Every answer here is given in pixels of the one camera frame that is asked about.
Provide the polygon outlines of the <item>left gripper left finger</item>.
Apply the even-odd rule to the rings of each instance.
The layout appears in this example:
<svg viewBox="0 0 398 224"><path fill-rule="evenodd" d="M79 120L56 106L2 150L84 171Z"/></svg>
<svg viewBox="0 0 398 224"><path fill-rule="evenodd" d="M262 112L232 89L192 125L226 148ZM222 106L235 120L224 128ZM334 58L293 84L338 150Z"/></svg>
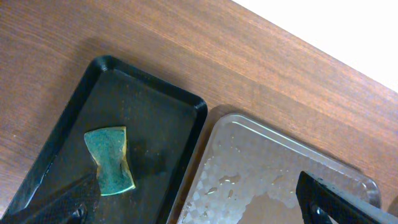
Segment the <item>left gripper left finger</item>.
<svg viewBox="0 0 398 224"><path fill-rule="evenodd" d="M89 223L100 199L96 174L87 174L55 192L1 219L1 223Z"/></svg>

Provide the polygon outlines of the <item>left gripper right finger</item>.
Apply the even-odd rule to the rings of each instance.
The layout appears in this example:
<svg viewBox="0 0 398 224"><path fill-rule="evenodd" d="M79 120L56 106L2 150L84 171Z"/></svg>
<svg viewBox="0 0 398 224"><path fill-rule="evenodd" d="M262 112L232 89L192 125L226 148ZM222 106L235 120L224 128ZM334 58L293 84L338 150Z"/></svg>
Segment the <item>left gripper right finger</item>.
<svg viewBox="0 0 398 224"><path fill-rule="evenodd" d="M296 196L305 224L397 223L397 217L305 171L299 175Z"/></svg>

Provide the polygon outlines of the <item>green yellow sponge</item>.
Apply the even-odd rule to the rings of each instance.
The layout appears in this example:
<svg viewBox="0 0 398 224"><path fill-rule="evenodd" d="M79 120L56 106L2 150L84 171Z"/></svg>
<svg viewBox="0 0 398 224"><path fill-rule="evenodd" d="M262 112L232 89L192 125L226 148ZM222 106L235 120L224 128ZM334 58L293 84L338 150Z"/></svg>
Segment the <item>green yellow sponge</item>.
<svg viewBox="0 0 398 224"><path fill-rule="evenodd" d="M88 131L86 147L96 163L102 196L118 195L136 188L127 161L127 128L115 126Z"/></svg>

